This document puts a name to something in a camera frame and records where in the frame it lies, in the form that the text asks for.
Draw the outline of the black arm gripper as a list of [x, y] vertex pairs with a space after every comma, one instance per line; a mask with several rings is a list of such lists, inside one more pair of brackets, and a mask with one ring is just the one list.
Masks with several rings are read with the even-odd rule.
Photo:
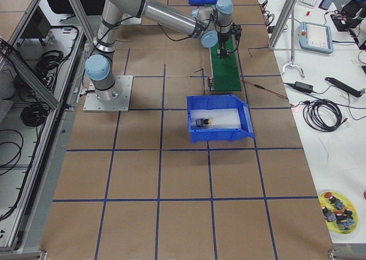
[[220, 47], [220, 58], [226, 57], [226, 42], [230, 39], [230, 33], [219, 33], [218, 43]]

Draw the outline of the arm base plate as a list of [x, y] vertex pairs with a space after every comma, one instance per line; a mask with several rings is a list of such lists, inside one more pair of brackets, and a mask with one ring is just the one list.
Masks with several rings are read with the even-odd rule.
[[126, 17], [121, 21], [123, 26], [139, 26], [141, 25], [142, 19], [136, 17]]
[[94, 92], [86, 95], [83, 106], [85, 112], [129, 111], [133, 76], [115, 75], [114, 77], [114, 86], [105, 91], [96, 90], [94, 83], [90, 82], [89, 90]]

